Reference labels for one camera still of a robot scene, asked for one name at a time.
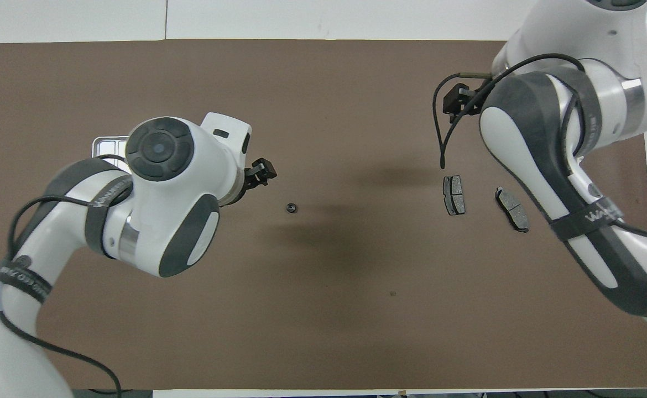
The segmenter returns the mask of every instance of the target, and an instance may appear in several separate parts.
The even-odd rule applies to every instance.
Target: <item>black strap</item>
[[[579,96],[579,109],[581,111],[583,128],[582,136],[574,156],[586,155],[594,149],[601,134],[601,107],[599,106],[599,97],[597,96],[594,85],[586,73],[571,68],[556,66],[543,72],[554,76]]]
[[[105,221],[107,221],[109,208],[124,201],[130,192],[132,192],[132,176],[126,174],[110,181],[88,205],[85,219],[85,240],[93,251],[114,259],[107,254],[103,246]]]
[[[621,209],[604,196],[578,212],[552,221],[549,226],[559,240],[566,242],[612,224],[623,216]]]
[[[0,282],[16,287],[43,304],[53,287],[41,275],[26,268],[26,257],[21,255],[14,261],[0,260]]]

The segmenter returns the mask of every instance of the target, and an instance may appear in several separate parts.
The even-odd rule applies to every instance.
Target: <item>black cable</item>
[[[437,138],[439,139],[440,148],[444,146],[445,143],[442,142],[442,132],[439,130],[439,118],[437,116],[437,96],[439,95],[439,90],[441,90],[446,83],[451,81],[453,78],[458,78],[460,75],[460,73],[455,73],[454,75],[449,75],[444,78],[444,80],[442,80],[442,82],[437,85],[437,89],[434,90],[434,95],[432,96],[432,115],[434,116],[434,127],[437,129]]]
[[[26,340],[27,342],[34,343],[35,345],[38,345],[40,347],[43,347],[47,350],[51,350],[55,353],[60,353],[63,355],[67,355],[71,358],[76,358],[79,360],[82,360],[84,362],[87,362],[93,366],[96,366],[97,368],[100,368],[103,370],[103,372],[107,373],[109,377],[112,379],[114,382],[114,387],[116,387],[117,390],[117,398],[121,398],[122,396],[122,387],[119,385],[119,379],[117,376],[114,374],[114,372],[108,368],[107,366],[104,366],[102,363],[94,360],[93,358],[90,358],[86,355],[83,355],[81,353],[77,353],[71,350],[66,350],[65,348],[59,347],[58,345],[53,345],[49,342],[46,342],[45,340],[41,340],[38,337],[33,337],[29,333],[26,333],[25,331],[21,330],[18,328],[16,325],[12,323],[12,321],[8,320],[7,316],[4,314],[3,311],[0,311],[0,320],[2,323],[7,327],[12,333],[14,333],[16,336],[21,337],[22,339]]]
[[[94,390],[92,388],[88,389],[88,391],[93,391],[95,394],[99,395],[115,395],[117,393],[117,390],[115,391],[101,391],[101,390]],[[122,390],[122,392],[129,392],[132,390]]]
[[[463,106],[463,110],[460,111],[460,113],[454,118],[454,121],[452,122],[452,125],[449,127],[449,130],[447,131],[447,136],[444,139],[443,144],[442,144],[442,141],[441,141],[441,134],[440,134],[439,167],[441,169],[444,169],[445,166],[446,166],[445,152],[446,152],[446,149],[447,149],[447,145],[449,143],[449,138],[452,135],[454,129],[456,128],[456,126],[458,124],[458,121],[460,121],[461,118],[463,118],[463,116],[467,115],[467,113],[473,109],[473,106],[475,106],[476,103],[478,103],[478,101],[481,100],[481,98],[485,98],[488,95],[488,93],[490,93],[490,91],[496,86],[498,81],[501,81],[502,79],[506,78],[506,76],[510,75],[511,73],[513,73],[514,71],[522,68],[525,65],[531,64],[531,63],[539,61],[539,60],[550,60],[550,59],[568,61],[572,65],[576,66],[578,70],[584,71],[584,66],[581,65],[579,60],[576,60],[576,58],[572,58],[571,56],[568,56],[568,55],[557,54],[557,53],[548,53],[548,54],[541,54],[541,55],[531,56],[530,58],[528,58],[528,59],[526,59],[524,61],[521,61],[521,62],[517,63],[516,65],[511,66],[510,68],[505,70],[502,74],[498,75],[498,77],[494,78],[489,83],[485,84],[480,90],[478,90],[476,95],[473,96],[473,98],[471,98],[470,101],[468,101],[468,104]],[[437,120],[435,120],[435,123],[436,123],[437,131],[438,131],[439,127],[438,127]]]
[[[18,248],[16,247],[16,242],[14,239],[18,220],[28,209],[30,209],[36,203],[43,203],[43,202],[71,202],[71,203],[75,203],[77,205],[83,205],[83,206],[88,206],[88,204],[90,203],[86,201],[81,201],[80,199],[76,199],[75,197],[62,196],[62,195],[40,196],[26,203],[23,207],[21,207],[21,209],[18,212],[16,212],[16,214],[12,219],[12,225],[9,227],[9,233],[7,237],[7,259],[8,260],[12,260],[15,257],[16,252],[18,251]]]
[[[21,216],[25,214],[25,212],[31,207],[33,207],[35,204],[44,203],[44,202],[70,202],[81,206],[88,206],[90,204],[90,202],[88,201],[83,201],[81,199],[76,199],[75,197],[61,196],[61,195],[40,196],[26,203],[23,207],[21,207],[21,209],[18,212],[16,212],[16,214],[12,219],[12,225],[9,228],[8,239],[7,239],[7,259],[8,260],[12,260],[16,256],[16,253],[18,252],[18,248],[16,247],[16,241],[15,241],[15,233],[16,233],[16,226],[18,224],[18,221],[21,219]],[[24,330],[22,330],[21,328],[17,327],[14,323],[12,323],[12,321],[10,321],[7,318],[7,316],[4,314],[3,310],[0,310],[0,320],[2,321],[3,325],[5,325],[5,327],[7,327],[10,331],[12,331],[12,333],[26,340],[27,342],[34,343],[35,345],[43,347],[47,350],[51,350],[56,353],[67,355],[71,358],[82,360],[103,370],[103,372],[107,373],[109,377],[113,380],[114,387],[116,387],[116,390],[114,391],[114,393],[111,393],[111,394],[117,395],[117,398],[121,398],[122,387],[119,384],[119,379],[117,378],[116,374],[107,366],[81,353],[76,353],[66,348],[59,347],[58,345],[53,345],[38,337],[31,336],[29,333],[26,333]]]
[[[642,237],[647,237],[647,231],[646,230],[640,229],[639,227],[636,227],[636,226],[631,225],[631,224],[626,224],[626,222],[624,222],[622,220],[615,219],[614,222],[612,222],[612,224],[616,225],[617,227],[619,227],[619,228],[621,228],[621,229],[623,229],[625,231],[631,232],[632,234],[636,234],[636,235],[639,235],[639,236],[642,236]]]
[[[596,398],[618,398],[618,397],[614,397],[614,396],[599,395],[599,394],[596,394],[594,391],[591,391],[591,390],[584,390],[584,392],[586,392],[589,395],[596,396]],[[640,397],[639,396],[625,396],[625,397],[622,396],[621,398],[640,398]]]
[[[569,98],[569,101],[567,102],[567,108],[564,111],[562,124],[560,124],[558,137],[559,139],[562,140],[562,144],[560,147],[564,152],[567,151],[566,136],[567,136],[567,129],[569,128],[569,120],[572,117],[572,112],[574,111],[574,108],[576,108],[577,106],[580,106],[579,103],[580,103],[579,96],[576,93],[573,93],[571,98]],[[582,124],[581,121],[579,123],[579,126],[581,126],[580,136],[584,136],[584,124]],[[563,156],[560,156],[560,159],[563,159],[564,167],[567,169],[567,171],[569,171],[570,166],[569,166],[569,160],[567,159],[567,157],[563,155]]]
[[[125,161],[123,157],[121,157],[119,155],[115,155],[115,154],[104,154],[104,155],[96,156],[96,158],[99,158],[99,159],[117,159],[119,161],[124,161],[124,163],[127,163],[127,161]]]

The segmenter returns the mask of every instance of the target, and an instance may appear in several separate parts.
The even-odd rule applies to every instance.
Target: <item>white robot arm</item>
[[[132,175],[93,158],[53,178],[0,261],[0,396],[72,396],[42,348],[28,341],[68,259],[89,246],[158,277],[191,267],[213,238],[219,208],[276,177],[265,159],[246,169],[250,133],[248,124],[217,113],[200,126],[155,118],[129,135]]]
[[[582,171],[594,149],[647,131],[647,0],[541,1],[493,63],[498,81],[480,129],[493,156],[525,187],[592,282],[647,320],[647,232]]]

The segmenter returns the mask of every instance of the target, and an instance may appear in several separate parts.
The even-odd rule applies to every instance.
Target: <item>circular control button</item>
[[[137,126],[127,139],[127,164],[149,181],[167,181],[184,172],[193,158],[190,128],[176,118],[156,118]]]
[[[161,163],[174,154],[174,140],[160,131],[154,131],[142,139],[142,154],[148,161]]]

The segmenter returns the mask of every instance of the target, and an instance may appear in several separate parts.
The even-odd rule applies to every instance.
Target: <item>brown cardboard surface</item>
[[[76,252],[39,335],[103,361],[126,388],[647,387],[647,323],[592,285],[485,150],[477,118],[438,169],[433,89],[488,70],[501,45],[0,45],[0,257],[12,214],[58,169],[149,118],[240,118],[253,126],[248,160],[279,173],[222,209],[211,249],[183,274]],[[647,228],[643,139],[583,164]],[[453,174],[457,217],[441,188]],[[498,186],[525,205],[529,233],[511,229]],[[111,387],[49,356],[71,387]]]

